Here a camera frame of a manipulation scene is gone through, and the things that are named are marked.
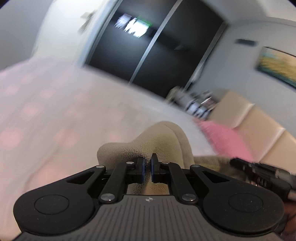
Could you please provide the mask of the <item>beige fleece jacket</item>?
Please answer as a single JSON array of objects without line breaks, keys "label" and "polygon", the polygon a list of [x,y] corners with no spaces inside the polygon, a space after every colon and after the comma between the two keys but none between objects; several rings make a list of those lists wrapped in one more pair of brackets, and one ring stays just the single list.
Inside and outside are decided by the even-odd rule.
[{"label": "beige fleece jacket", "polygon": [[194,156],[185,132],[175,123],[162,121],[150,126],[137,138],[128,143],[107,143],[97,151],[100,165],[113,169],[120,162],[143,157],[150,163],[156,153],[160,161],[173,162],[181,168],[189,169],[198,164],[213,171],[246,181],[246,175],[230,165],[232,158],[215,154],[213,156]]}]

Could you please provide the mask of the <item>beige padded headboard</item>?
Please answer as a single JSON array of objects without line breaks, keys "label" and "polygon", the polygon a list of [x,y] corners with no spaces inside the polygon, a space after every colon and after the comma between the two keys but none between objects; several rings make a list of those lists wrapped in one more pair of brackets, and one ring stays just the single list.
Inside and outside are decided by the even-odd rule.
[{"label": "beige padded headboard", "polygon": [[234,129],[254,161],[295,173],[295,137],[240,94],[228,90],[208,120]]}]

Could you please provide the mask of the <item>pink pillow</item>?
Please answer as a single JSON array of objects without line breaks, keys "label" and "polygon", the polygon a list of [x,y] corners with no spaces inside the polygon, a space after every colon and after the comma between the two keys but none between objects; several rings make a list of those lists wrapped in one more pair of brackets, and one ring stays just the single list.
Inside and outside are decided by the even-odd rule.
[{"label": "pink pillow", "polygon": [[240,158],[248,162],[254,158],[239,134],[232,128],[213,121],[195,121],[216,154],[229,158]]}]

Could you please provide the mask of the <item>white bedside table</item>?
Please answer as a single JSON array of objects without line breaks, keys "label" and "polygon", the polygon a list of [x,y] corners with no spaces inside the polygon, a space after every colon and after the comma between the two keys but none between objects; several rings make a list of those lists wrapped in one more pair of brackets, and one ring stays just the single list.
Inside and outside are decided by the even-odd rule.
[{"label": "white bedside table", "polygon": [[166,96],[166,101],[176,104],[185,113],[200,120],[206,120],[218,101],[206,90],[201,94],[189,93],[182,87],[176,86]]}]

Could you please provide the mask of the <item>polka dot bed sheet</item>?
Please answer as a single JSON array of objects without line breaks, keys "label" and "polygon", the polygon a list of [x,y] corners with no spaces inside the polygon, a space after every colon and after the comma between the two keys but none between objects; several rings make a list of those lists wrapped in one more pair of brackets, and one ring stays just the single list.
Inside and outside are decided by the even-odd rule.
[{"label": "polka dot bed sheet", "polygon": [[1,240],[19,234],[25,192],[97,165],[106,143],[129,142],[159,121],[179,125],[193,154],[213,149],[193,118],[99,70],[32,58],[1,71]]}]

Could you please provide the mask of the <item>black sliding wardrobe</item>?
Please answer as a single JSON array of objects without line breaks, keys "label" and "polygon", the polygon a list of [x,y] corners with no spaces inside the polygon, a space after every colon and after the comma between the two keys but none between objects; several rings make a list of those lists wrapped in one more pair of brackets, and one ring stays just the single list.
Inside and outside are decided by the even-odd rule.
[{"label": "black sliding wardrobe", "polygon": [[222,26],[203,1],[117,1],[86,64],[166,97],[186,86]]}]

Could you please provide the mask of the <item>white door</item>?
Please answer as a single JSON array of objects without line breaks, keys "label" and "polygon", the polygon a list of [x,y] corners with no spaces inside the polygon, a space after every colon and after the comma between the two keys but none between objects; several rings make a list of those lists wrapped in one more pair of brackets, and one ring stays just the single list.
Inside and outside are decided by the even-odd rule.
[{"label": "white door", "polygon": [[53,1],[36,37],[32,56],[84,65],[117,1]]}]

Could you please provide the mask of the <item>framed wall painting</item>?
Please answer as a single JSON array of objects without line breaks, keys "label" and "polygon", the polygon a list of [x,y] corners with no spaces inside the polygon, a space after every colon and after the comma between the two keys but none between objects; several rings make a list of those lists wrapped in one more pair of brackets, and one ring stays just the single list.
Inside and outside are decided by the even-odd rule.
[{"label": "framed wall painting", "polygon": [[294,55],[271,47],[263,47],[255,69],[295,89]]}]

